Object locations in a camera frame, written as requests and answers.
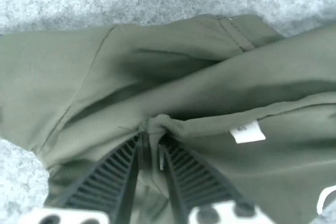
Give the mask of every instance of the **grey carpet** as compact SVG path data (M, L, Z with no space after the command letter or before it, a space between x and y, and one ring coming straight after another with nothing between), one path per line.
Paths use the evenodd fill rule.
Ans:
M197 14L258 14L286 36L336 21L336 0L0 0L0 33L110 23L162 24ZM31 153L0 141L0 222L41 206L47 173ZM336 223L336 202L316 223Z

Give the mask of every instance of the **seam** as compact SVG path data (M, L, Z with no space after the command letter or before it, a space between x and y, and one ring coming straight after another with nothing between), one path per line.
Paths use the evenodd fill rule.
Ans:
M63 118L66 116L66 114L69 112L70 108L72 107L72 105L74 104L74 102L76 101L78 95L80 94L80 92L83 90L85 84L87 83L88 79L89 79L89 76L90 76L90 72L91 72L91 69L92 69L92 66L97 58L97 55L102 47L102 45L104 44L105 40L107 39L107 37L110 35L110 33L112 32L112 30L114 30L115 28L117 27L116 26L113 26L108 32L107 34L105 35L105 37L103 38L103 40L101 41L100 45L98 46L98 49L93 57L93 60L90 64L90 67L89 67L89 70L88 70L88 73L86 74L85 78L84 78L84 81L82 83L82 85L80 86L80 88L78 89L76 95L74 96L73 100L71 101L71 103L68 105L67 109L65 110L65 112L63 113L63 115L60 117L60 119L58 120L58 122L56 123L55 127L50 131L50 133L48 134L46 140L42 143L42 145L40 146L40 148L37 150L36 152L36 155L38 155L40 153L40 151L44 148L44 146L47 144L47 142L49 141L51 135L55 132L55 130L58 128L59 124L62 122Z
M231 19L228 19L230 24L237 29L237 31L245 38L247 39L254 47L256 47L256 45L232 22Z
M235 40L235 38L227 31L227 29L223 26L223 24L221 23L220 19L219 19L219 24L222 27L222 29L224 30L224 32L229 36L229 38L238 46L238 48L244 52L243 47L238 43L238 41Z

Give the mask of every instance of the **clothing tag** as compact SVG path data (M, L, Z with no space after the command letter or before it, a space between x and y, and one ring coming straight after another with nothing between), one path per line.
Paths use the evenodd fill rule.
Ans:
M258 121L253 121L244 126L230 130L237 144L249 143L260 140L265 140L266 137L260 129Z

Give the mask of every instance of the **pants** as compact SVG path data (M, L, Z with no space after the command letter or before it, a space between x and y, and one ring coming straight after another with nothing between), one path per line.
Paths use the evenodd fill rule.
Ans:
M165 132L276 223L307 223L336 184L336 24L283 38L260 18L202 15L0 38L0 134L50 173L46 206L112 148L148 131L131 223L173 223ZM266 139L230 133L257 121ZM327 203L335 194L327 198Z

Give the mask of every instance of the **black ribbed plastic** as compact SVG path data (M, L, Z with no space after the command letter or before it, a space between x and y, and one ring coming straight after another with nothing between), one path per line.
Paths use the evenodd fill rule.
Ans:
M106 212L110 223L129 223L138 177L137 142L122 143L96 162L63 193L57 207Z
M175 223L188 223L192 208L234 200L247 202L222 173L168 135L159 143Z

